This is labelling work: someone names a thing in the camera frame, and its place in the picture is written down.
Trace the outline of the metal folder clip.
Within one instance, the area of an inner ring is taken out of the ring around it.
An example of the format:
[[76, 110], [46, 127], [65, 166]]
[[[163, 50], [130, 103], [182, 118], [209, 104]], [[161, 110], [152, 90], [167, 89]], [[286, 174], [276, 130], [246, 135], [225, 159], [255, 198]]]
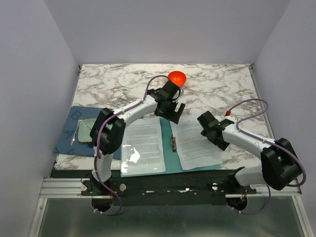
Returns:
[[176, 153], [177, 152], [176, 137], [174, 135], [170, 135], [170, 140], [171, 140], [172, 151]]

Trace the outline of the printed paper stack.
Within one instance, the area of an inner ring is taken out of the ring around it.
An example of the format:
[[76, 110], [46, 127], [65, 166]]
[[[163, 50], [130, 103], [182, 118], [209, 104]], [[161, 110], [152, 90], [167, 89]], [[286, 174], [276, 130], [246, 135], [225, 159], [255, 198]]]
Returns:
[[223, 163], [220, 150], [201, 135], [198, 114], [180, 117], [178, 124], [170, 123], [177, 154], [184, 171], [212, 170]]

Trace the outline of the teal file folder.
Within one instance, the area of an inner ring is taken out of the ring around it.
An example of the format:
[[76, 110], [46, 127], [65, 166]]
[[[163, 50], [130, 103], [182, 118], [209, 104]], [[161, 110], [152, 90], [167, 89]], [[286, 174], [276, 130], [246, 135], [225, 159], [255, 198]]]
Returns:
[[159, 174], [173, 174], [173, 173], [182, 173], [182, 172], [190, 172], [184, 171], [181, 168], [180, 160], [177, 153], [174, 153], [171, 148], [171, 140], [170, 135], [172, 135], [172, 130], [170, 126], [170, 121], [159, 118], [161, 133], [162, 133], [162, 145], [163, 145], [163, 156], [165, 162], [166, 171], [164, 173]]

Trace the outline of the printed paper sheet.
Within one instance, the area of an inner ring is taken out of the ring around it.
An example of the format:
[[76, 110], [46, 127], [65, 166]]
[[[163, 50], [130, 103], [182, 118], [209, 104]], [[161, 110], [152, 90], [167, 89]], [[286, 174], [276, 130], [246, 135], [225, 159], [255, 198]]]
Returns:
[[124, 132], [121, 145], [122, 177], [164, 173], [166, 171], [160, 119], [141, 118]]

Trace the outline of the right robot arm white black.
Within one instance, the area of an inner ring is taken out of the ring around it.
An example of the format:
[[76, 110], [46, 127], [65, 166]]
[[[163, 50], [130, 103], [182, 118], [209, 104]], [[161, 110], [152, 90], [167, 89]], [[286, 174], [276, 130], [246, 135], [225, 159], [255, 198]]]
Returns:
[[231, 119], [219, 121], [209, 111], [200, 115], [197, 120], [203, 128], [201, 135], [222, 151], [233, 144], [261, 161], [261, 166], [236, 169], [233, 178], [227, 181], [230, 192], [237, 194], [245, 186], [259, 184], [266, 184], [280, 191], [303, 174], [288, 140], [273, 140], [248, 131], [243, 133]]

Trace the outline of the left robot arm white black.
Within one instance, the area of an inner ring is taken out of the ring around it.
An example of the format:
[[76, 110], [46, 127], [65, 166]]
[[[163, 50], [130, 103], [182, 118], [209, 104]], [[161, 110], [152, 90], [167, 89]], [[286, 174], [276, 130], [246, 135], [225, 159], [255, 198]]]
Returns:
[[122, 144], [125, 129], [150, 113], [178, 124], [185, 108], [182, 103], [176, 109], [180, 96], [181, 89], [167, 81], [158, 89], [147, 87], [141, 98], [124, 107], [101, 110], [90, 132], [95, 152], [92, 188], [97, 194], [104, 195], [109, 191], [112, 159]]

